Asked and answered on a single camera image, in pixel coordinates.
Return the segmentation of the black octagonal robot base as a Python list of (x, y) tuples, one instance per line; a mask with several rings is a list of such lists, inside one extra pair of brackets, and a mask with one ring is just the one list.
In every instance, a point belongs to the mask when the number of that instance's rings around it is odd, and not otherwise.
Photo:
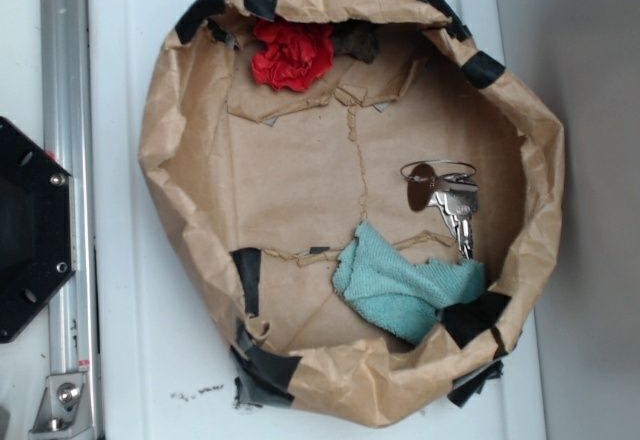
[(69, 173), (1, 119), (1, 342), (14, 341), (74, 273)]

